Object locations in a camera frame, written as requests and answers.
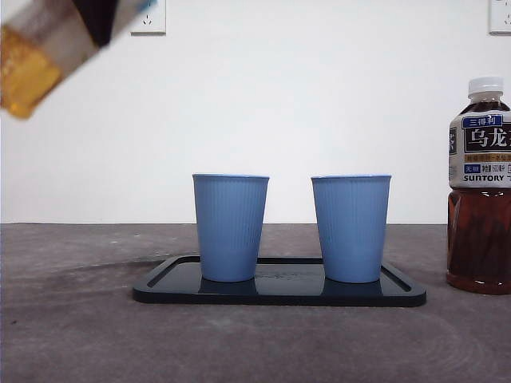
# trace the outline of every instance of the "black tray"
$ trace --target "black tray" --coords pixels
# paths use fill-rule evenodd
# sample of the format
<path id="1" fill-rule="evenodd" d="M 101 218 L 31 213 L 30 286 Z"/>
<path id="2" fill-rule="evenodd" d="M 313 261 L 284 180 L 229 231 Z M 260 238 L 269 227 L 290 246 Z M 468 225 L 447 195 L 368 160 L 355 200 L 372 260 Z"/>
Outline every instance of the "black tray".
<path id="1" fill-rule="evenodd" d="M 371 283 L 325 278 L 320 258 L 259 258 L 255 277 L 245 282 L 202 278 L 200 257 L 176 256 L 151 270 L 133 286 L 145 303 L 282 306 L 393 306 L 426 303 L 426 290 L 389 264 Z"/>

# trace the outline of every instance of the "tray rim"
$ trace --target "tray rim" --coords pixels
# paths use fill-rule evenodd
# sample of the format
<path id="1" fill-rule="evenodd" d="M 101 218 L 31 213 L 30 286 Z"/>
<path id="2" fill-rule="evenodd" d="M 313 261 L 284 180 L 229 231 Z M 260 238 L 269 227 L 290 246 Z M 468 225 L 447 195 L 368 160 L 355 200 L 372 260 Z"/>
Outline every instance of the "tray rim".
<path id="1" fill-rule="evenodd" d="M 199 255 L 173 255 L 154 267 L 150 272 L 139 278 L 132 288 L 132 297 L 143 303 L 165 304 L 226 304 L 226 305 L 256 305 L 256 306 L 365 306 L 365 307 L 416 307 L 426 303 L 426 288 L 416 283 L 411 277 L 392 266 L 382 263 L 382 269 L 394 283 L 404 284 L 410 289 L 401 294 L 388 294 L 380 297 L 364 297 L 360 303 L 359 297 L 339 295 L 338 297 L 322 297 L 319 295 L 223 295 L 210 293 L 169 293 L 155 291 L 149 283 L 155 284 L 175 266 L 186 262 L 200 262 Z M 323 264 L 320 257 L 259 257 L 258 264 Z"/>

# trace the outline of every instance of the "white wall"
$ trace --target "white wall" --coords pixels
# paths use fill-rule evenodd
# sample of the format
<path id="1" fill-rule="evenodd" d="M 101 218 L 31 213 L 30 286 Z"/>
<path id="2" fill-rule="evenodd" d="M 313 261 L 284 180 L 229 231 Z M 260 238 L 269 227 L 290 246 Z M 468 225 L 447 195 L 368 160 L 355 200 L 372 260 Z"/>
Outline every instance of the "white wall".
<path id="1" fill-rule="evenodd" d="M 3 0 L 8 18 L 18 0 Z M 446 221 L 447 129 L 511 37 L 484 0 L 169 0 L 27 122 L 2 113 L 4 222 L 194 222 L 193 172 L 271 176 L 266 222 L 315 222 L 309 177 L 389 172 L 390 223 Z"/>

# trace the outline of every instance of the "blue cup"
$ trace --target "blue cup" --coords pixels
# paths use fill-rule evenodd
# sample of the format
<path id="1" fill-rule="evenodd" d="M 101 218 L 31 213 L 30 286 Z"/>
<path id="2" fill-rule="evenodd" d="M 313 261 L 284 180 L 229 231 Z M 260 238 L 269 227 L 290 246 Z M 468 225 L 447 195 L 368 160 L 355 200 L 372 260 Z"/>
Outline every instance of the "blue cup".
<path id="1" fill-rule="evenodd" d="M 269 177 L 194 174 L 202 276 L 216 282 L 254 278 Z"/>
<path id="2" fill-rule="evenodd" d="M 312 177 L 325 275 L 339 282 L 380 277 L 390 176 Z"/>

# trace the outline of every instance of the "plastic bottle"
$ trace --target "plastic bottle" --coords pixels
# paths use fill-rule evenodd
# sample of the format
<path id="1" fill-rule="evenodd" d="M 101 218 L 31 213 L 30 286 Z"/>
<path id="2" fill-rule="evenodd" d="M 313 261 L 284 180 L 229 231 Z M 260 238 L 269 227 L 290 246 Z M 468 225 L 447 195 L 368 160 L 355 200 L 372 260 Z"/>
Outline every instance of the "plastic bottle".
<path id="1" fill-rule="evenodd" d="M 108 45 L 147 0 L 37 0 L 2 25 L 2 107 L 29 117 L 62 80 Z"/>
<path id="2" fill-rule="evenodd" d="M 511 293 L 511 112 L 501 77 L 469 83 L 470 104 L 450 124 L 447 282 Z"/>

